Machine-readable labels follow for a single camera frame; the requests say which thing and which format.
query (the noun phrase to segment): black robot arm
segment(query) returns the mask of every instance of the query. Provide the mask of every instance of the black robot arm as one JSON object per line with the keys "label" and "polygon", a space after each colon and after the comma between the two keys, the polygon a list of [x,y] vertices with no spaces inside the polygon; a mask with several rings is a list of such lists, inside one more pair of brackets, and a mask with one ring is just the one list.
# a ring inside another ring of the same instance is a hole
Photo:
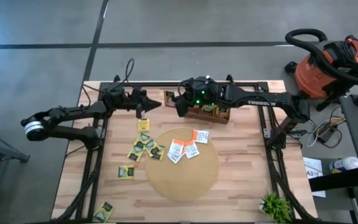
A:
{"label": "black robot arm", "polygon": [[294,122],[309,120],[308,100],[290,93],[266,93],[245,91],[231,83],[217,83],[209,76],[190,78],[182,81],[185,92],[175,97],[178,115],[183,117],[189,107],[218,105],[226,108],[239,108],[244,105],[279,107]]}
{"label": "black robot arm", "polygon": [[120,84],[112,83],[108,89],[102,91],[101,100],[92,105],[72,108],[59,106],[23,119],[21,125],[30,141],[43,141],[47,138],[78,139],[87,149],[97,149],[100,140],[94,127],[79,129],[59,126],[59,124],[83,118],[110,118],[115,110],[136,110],[137,118],[141,118],[142,111],[148,112],[159,106],[161,102],[147,97],[146,90],[133,88],[132,93],[129,94]]}

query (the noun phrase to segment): round wooden tray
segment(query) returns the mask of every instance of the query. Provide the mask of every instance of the round wooden tray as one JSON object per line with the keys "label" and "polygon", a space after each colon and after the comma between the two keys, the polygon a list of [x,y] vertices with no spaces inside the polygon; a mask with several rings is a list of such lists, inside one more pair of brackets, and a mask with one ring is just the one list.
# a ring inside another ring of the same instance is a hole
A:
{"label": "round wooden tray", "polygon": [[187,159],[184,155],[174,164],[167,156],[172,139],[190,141],[193,130],[178,128],[167,131],[156,139],[166,147],[163,159],[147,156],[146,175],[151,186],[160,195],[174,201],[191,201],[208,193],[218,178],[218,154],[209,140],[207,144],[196,143],[199,155]]}

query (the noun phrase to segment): wooden table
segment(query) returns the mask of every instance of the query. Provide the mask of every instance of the wooden table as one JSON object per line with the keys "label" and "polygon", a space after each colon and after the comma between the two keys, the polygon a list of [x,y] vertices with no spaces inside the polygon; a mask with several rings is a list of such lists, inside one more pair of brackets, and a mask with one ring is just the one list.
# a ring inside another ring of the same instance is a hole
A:
{"label": "wooden table", "polygon": [[[263,82],[268,82],[270,92],[285,91],[284,82],[281,80]],[[100,84],[100,82],[85,83],[95,88],[98,88]],[[147,90],[149,98],[163,102],[163,90],[176,91],[177,88],[147,87],[144,89]],[[95,102],[98,92],[92,90],[87,90],[87,92],[92,102]],[[88,104],[84,92],[81,93],[79,104]],[[284,111],[279,108],[275,108],[275,114],[278,122],[286,117]],[[208,130],[210,140],[219,155],[218,180],[205,196],[192,202],[169,201],[159,195],[149,184],[145,174],[146,153],[138,163],[127,158],[127,153],[138,135],[135,112],[116,111],[109,121],[106,133],[96,199],[97,207],[103,201],[115,207],[115,212],[109,219],[110,222],[257,222],[270,220],[259,211],[260,198],[266,192],[271,191],[271,185],[256,106],[232,109],[228,124],[179,118],[175,108],[165,106],[148,112],[146,116],[151,123],[149,135],[153,138],[173,128]],[[74,127],[82,128],[88,123],[91,124],[92,119],[76,120]],[[79,141],[72,141],[67,152],[81,145]],[[283,150],[283,157],[292,192],[302,206],[311,215],[317,217],[299,145],[287,139],[287,148]],[[85,158],[86,149],[74,152],[66,158],[52,218],[62,214],[78,193]],[[135,164],[134,179],[117,179],[118,166],[124,164]],[[88,199],[85,199],[84,217],[88,211]]]}

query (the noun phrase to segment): shop vacuum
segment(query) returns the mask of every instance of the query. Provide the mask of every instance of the shop vacuum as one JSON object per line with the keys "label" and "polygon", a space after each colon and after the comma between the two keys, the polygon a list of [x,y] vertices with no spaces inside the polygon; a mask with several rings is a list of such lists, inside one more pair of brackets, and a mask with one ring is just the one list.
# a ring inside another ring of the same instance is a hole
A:
{"label": "shop vacuum", "polygon": [[[313,45],[294,38],[304,34],[317,37],[319,43]],[[320,30],[297,29],[289,32],[285,40],[310,52],[299,63],[288,63],[285,71],[294,74],[301,94],[325,99],[316,107],[317,111],[339,101],[340,96],[358,85],[358,40],[353,35],[342,42],[334,42],[327,40]]]}

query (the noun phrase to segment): small green plant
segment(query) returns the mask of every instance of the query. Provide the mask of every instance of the small green plant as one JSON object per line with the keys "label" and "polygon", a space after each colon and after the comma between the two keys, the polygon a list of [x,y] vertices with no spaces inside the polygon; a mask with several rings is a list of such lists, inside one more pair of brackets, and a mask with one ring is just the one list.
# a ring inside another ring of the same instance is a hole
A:
{"label": "small green plant", "polygon": [[276,223],[291,221],[290,203],[280,198],[276,193],[267,193],[262,197],[261,210]]}

